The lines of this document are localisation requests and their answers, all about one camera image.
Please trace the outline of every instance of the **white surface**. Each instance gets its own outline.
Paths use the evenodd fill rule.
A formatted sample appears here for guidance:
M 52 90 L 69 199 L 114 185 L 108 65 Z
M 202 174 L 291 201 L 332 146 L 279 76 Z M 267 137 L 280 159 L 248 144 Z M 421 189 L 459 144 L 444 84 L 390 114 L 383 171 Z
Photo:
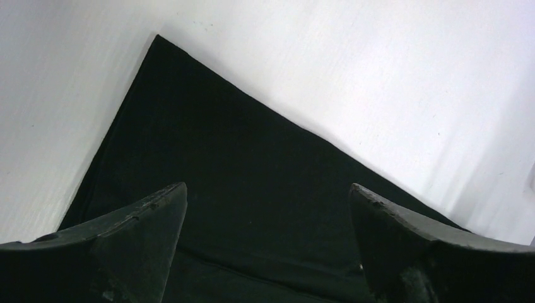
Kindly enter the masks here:
M 535 235 L 532 1 L 0 2 L 0 242 L 55 231 L 156 33 L 480 234 Z

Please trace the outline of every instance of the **folded black fabric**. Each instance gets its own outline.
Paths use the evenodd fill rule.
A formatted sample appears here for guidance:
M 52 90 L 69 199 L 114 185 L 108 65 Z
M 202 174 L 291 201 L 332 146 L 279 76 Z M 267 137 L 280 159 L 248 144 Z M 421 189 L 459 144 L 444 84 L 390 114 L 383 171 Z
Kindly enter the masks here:
M 158 36 L 61 228 L 177 181 L 189 206 L 164 302 L 372 302 L 353 182 L 455 226 Z

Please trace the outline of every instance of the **black towel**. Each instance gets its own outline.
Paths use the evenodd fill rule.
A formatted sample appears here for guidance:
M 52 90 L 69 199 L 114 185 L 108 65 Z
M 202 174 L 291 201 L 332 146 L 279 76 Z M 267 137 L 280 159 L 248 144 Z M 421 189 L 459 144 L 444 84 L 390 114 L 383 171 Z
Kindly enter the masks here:
M 61 228 L 177 181 L 189 206 L 164 302 L 373 302 L 353 182 L 453 225 L 158 36 Z

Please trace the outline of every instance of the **black cloth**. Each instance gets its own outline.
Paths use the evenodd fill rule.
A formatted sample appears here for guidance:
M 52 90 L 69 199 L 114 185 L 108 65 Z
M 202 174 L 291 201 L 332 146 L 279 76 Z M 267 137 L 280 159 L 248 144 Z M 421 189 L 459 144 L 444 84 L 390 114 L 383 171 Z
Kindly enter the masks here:
M 177 181 L 189 205 L 164 302 L 372 302 L 353 182 L 455 226 L 158 36 L 61 228 Z

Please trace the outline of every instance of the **white table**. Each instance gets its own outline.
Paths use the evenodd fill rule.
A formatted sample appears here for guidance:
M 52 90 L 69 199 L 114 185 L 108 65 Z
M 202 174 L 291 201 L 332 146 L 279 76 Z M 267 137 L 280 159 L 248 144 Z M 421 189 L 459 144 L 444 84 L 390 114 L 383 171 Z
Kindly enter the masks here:
M 535 235 L 535 4 L 0 2 L 0 242 L 55 231 L 162 34 L 457 223 Z

